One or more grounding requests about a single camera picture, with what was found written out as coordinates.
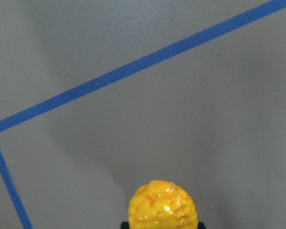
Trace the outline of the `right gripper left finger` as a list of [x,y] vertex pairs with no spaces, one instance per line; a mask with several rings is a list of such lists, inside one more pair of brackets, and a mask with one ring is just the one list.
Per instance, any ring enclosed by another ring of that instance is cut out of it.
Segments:
[[121,223],[121,229],[129,229],[129,222],[128,221],[123,221]]

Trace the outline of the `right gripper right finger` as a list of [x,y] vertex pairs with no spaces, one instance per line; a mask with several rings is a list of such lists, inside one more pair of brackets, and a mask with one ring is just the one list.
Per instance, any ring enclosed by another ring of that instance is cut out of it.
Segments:
[[198,229],[205,229],[205,224],[203,222],[198,222]]

